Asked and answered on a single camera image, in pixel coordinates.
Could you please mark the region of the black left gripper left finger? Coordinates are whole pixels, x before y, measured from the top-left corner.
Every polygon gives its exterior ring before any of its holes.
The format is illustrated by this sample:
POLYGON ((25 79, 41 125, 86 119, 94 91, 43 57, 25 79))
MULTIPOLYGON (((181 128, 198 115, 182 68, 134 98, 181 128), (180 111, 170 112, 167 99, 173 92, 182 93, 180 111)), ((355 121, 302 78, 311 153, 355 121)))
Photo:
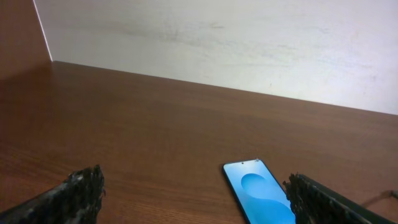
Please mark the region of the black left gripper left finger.
POLYGON ((4 224, 96 224, 105 196, 101 167, 72 172, 60 185, 1 212, 4 224))

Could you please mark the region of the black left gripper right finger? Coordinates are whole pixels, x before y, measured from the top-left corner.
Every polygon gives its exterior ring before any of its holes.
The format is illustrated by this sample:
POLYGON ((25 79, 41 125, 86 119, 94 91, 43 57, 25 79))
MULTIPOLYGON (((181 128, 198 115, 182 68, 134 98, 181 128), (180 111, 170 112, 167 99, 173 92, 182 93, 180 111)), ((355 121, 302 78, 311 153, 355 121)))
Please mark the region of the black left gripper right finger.
POLYGON ((391 223, 306 175, 291 174, 283 185, 296 224, 391 223))

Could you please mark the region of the blue screen smartphone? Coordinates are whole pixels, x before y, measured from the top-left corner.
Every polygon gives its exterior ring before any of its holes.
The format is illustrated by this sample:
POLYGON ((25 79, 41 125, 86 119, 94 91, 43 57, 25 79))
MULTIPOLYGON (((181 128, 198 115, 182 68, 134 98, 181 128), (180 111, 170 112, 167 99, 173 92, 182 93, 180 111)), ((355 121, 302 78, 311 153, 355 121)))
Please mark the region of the blue screen smartphone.
POLYGON ((222 170, 247 223, 295 223, 285 191, 262 160, 231 162, 222 170))

